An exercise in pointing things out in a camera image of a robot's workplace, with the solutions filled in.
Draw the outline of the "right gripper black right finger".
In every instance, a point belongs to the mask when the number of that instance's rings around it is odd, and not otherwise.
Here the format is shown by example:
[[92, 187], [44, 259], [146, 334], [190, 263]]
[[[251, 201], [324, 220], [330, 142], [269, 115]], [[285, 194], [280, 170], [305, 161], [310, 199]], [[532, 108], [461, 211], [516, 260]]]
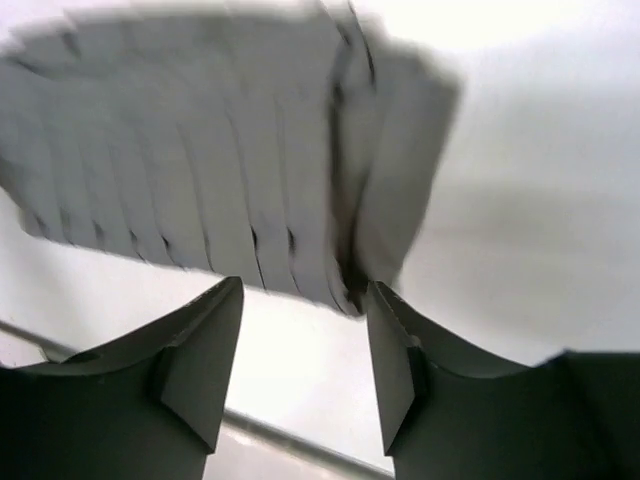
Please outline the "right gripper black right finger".
[[384, 453], [399, 479], [635, 479], [639, 356], [529, 367], [422, 316], [381, 282], [367, 328]]

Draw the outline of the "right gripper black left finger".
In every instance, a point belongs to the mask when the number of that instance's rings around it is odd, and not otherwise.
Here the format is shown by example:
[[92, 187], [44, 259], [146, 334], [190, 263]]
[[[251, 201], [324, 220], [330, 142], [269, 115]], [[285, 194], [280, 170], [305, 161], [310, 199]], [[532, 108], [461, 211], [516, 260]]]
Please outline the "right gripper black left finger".
[[216, 449], [244, 302], [228, 277], [61, 363], [1, 371], [5, 479], [199, 479]]

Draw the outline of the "grey pleated skirt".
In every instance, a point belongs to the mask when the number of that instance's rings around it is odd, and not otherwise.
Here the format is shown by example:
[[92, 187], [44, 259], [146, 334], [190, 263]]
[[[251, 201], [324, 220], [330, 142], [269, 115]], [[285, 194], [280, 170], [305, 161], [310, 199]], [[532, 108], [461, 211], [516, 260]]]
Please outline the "grey pleated skirt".
[[351, 11], [72, 15], [1, 54], [32, 236], [358, 317], [423, 222], [460, 82]]

